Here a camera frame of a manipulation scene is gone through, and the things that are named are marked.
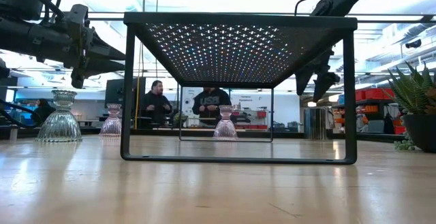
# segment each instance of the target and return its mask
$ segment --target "ribbed glass vase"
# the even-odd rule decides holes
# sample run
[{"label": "ribbed glass vase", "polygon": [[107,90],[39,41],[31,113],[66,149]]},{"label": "ribbed glass vase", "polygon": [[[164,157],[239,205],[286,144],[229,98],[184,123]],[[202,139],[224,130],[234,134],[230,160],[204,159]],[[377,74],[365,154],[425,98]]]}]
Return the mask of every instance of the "ribbed glass vase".
[{"label": "ribbed glass vase", "polygon": [[213,139],[216,140],[237,140],[238,135],[236,134],[236,129],[233,122],[230,120],[230,115],[232,115],[232,106],[219,106],[219,113],[221,115],[221,120],[218,122],[215,132],[213,134]]},{"label": "ribbed glass vase", "polygon": [[121,136],[121,120],[118,118],[120,109],[120,104],[108,104],[109,117],[100,130],[101,136]]},{"label": "ribbed glass vase", "polygon": [[73,91],[52,91],[54,111],[41,127],[37,142],[80,142],[82,134],[76,118],[70,112],[71,105],[77,95]]}]

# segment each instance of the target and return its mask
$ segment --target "robotic arm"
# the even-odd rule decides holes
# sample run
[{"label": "robotic arm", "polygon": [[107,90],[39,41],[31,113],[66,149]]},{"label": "robotic arm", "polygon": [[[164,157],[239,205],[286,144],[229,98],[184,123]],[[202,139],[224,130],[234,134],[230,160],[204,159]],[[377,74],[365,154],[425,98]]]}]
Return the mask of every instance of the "robotic arm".
[{"label": "robotic arm", "polygon": [[[358,1],[359,0],[321,0],[316,5],[311,16],[346,16]],[[321,99],[334,83],[339,82],[340,77],[338,75],[328,72],[330,69],[328,60],[332,54],[334,53],[332,48],[330,48],[295,73],[298,95],[303,94],[307,83],[314,73],[317,74],[315,92],[313,94],[314,102]]]},{"label": "robotic arm", "polygon": [[[64,14],[52,0],[0,0],[0,49],[35,56],[38,62],[45,59],[60,61],[73,68],[72,86],[81,89],[89,76],[124,70],[124,65],[111,60],[125,60],[125,55],[100,39],[89,27],[88,7],[74,5]],[[39,23],[42,7],[44,19]],[[55,17],[49,19],[51,10]],[[9,70],[0,67],[0,78]]]}]

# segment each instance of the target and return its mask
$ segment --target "person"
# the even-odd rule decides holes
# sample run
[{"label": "person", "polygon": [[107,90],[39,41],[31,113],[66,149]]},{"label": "person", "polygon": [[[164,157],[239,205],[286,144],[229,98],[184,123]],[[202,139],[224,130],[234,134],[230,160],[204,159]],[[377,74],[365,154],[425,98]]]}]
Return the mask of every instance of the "person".
[{"label": "person", "polygon": [[[36,101],[37,108],[34,112],[36,112],[41,117],[41,123],[44,123],[46,119],[52,114],[56,109],[48,104],[46,99],[38,99]],[[32,121],[36,121],[36,117],[34,114],[31,115]]]},{"label": "person", "polygon": [[172,106],[163,95],[164,88],[161,81],[156,80],[151,85],[151,90],[144,96],[144,115],[150,117],[154,123],[163,124],[165,115],[171,113]]},{"label": "person", "polygon": [[194,98],[192,112],[200,115],[200,125],[216,125],[217,120],[201,118],[219,118],[220,105],[232,105],[229,95],[220,88],[204,87],[203,92]]}]

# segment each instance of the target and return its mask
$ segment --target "pink glass vase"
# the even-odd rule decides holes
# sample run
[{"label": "pink glass vase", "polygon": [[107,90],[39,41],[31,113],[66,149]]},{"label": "pink glass vase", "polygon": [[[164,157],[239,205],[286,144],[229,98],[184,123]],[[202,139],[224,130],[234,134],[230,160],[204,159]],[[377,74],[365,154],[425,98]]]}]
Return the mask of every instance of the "pink glass vase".
[{"label": "pink glass vase", "polygon": [[118,118],[118,114],[120,113],[121,105],[109,103],[107,106],[108,106],[109,117],[104,122],[103,127],[100,130],[100,135],[120,136],[121,120]]},{"label": "pink glass vase", "polygon": [[213,139],[216,140],[237,140],[238,135],[233,122],[230,120],[232,115],[232,106],[219,106],[219,113],[221,114],[221,120],[218,122]]}]

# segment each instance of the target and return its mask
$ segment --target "black jacket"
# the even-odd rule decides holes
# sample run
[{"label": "black jacket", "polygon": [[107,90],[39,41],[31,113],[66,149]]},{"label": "black jacket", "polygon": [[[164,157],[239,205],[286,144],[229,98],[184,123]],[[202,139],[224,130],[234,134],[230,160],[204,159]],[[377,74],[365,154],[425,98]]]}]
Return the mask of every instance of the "black jacket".
[{"label": "black jacket", "polygon": [[[155,109],[153,111],[147,111],[149,105],[154,105]],[[170,110],[166,110],[164,105],[169,105]],[[165,95],[156,95],[149,91],[144,96],[144,109],[142,112],[143,116],[150,117],[155,123],[164,123],[165,114],[170,114],[172,111],[172,106]]]},{"label": "black jacket", "polygon": [[[221,89],[216,88],[211,93],[203,91],[194,98],[192,112],[200,115],[200,118],[219,118],[219,109],[208,111],[207,106],[209,105],[232,105],[232,102],[230,101],[229,95]],[[204,106],[205,109],[203,112],[200,112],[200,106]],[[217,121],[200,120],[200,122],[207,125],[217,124]]]},{"label": "black jacket", "polygon": [[[46,121],[46,119],[50,116],[50,114],[52,114],[54,111],[56,111],[55,108],[51,107],[50,105],[47,105],[47,106],[37,107],[34,112],[39,114],[39,116],[41,117],[41,123],[44,123]],[[35,115],[32,114],[31,118],[32,118],[33,122],[36,123]]]}]

